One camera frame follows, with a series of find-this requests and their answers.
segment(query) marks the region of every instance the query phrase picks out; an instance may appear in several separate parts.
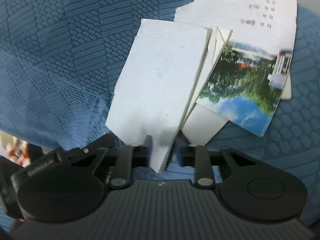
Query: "sky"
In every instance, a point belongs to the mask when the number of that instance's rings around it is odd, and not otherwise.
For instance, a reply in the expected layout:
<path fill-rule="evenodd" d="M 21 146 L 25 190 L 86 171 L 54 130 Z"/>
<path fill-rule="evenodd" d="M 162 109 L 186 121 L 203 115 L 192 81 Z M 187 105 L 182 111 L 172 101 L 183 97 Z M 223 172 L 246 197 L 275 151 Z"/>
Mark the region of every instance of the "sky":
<path fill-rule="evenodd" d="M 258 136 L 263 136 L 272 118 L 264 114 L 256 103 L 241 95 L 233 99 L 221 99 L 216 104 L 208 98 L 199 98 L 197 103 Z"/>

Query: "blue fabric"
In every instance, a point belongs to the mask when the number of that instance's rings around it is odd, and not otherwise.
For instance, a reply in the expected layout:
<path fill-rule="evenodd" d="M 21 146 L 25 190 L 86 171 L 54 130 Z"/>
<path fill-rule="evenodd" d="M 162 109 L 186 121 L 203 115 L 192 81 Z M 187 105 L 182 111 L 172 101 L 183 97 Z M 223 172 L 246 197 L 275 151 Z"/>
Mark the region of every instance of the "blue fabric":
<path fill-rule="evenodd" d="M 0 130 L 65 149 L 101 136 L 140 19 L 173 20 L 190 1 L 0 0 Z M 297 21 L 292 99 L 279 104 L 263 138 L 228 123 L 208 147 L 234 147 L 299 177 L 309 192 L 301 220 L 310 224 L 320 215 L 320 18 L 299 7 Z M 174 151 L 184 143 L 178 138 Z M 162 174 L 135 170 L 145 179 L 192 174 L 177 155 Z"/>
<path fill-rule="evenodd" d="M 0 227 L 6 232 L 9 232 L 14 224 L 15 220 L 11 217 L 8 217 L 0 206 Z"/>

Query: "white envelope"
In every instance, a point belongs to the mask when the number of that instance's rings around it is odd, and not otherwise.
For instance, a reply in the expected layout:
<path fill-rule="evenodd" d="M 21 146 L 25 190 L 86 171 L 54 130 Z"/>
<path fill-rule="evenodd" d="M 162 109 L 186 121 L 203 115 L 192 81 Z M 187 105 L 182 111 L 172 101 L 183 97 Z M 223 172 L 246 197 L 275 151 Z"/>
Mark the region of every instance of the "white envelope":
<path fill-rule="evenodd" d="M 206 145 L 229 120 L 196 104 L 181 131 L 191 144 Z"/>
<path fill-rule="evenodd" d="M 106 126 L 125 144 L 153 138 L 149 166 L 164 170 L 207 48 L 206 28 L 142 19 L 115 88 Z"/>

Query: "tree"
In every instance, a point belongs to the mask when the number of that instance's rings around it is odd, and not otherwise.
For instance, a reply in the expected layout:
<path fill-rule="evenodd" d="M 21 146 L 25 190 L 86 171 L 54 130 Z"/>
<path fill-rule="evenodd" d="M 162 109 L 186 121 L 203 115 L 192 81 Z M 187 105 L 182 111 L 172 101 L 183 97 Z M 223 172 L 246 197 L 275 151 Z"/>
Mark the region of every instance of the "tree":
<path fill-rule="evenodd" d="M 275 60 L 262 58 L 256 68 L 249 69 L 236 64 L 239 58 L 247 64 L 252 62 L 236 51 L 223 51 L 199 97 L 218 103 L 220 99 L 236 98 L 242 94 L 255 102 L 265 114 L 272 115 L 282 92 L 269 86 L 268 74 L 272 72 Z"/>

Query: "silver screw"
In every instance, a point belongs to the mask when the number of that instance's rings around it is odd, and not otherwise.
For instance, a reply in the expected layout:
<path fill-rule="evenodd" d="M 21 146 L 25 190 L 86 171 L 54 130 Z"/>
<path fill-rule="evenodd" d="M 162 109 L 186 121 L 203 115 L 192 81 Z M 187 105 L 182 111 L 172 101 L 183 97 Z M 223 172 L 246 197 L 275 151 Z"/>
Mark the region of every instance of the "silver screw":
<path fill-rule="evenodd" d="M 209 178 L 201 178 L 198 179 L 198 184 L 205 187 L 211 186 L 213 184 L 213 180 Z"/>
<path fill-rule="evenodd" d="M 121 187 L 127 183 L 127 181 L 123 178 L 115 178 L 110 181 L 113 186 Z"/>
<path fill-rule="evenodd" d="M 164 181 L 161 181 L 160 183 L 158 183 L 158 186 L 162 187 L 163 185 L 165 185 L 166 183 Z"/>

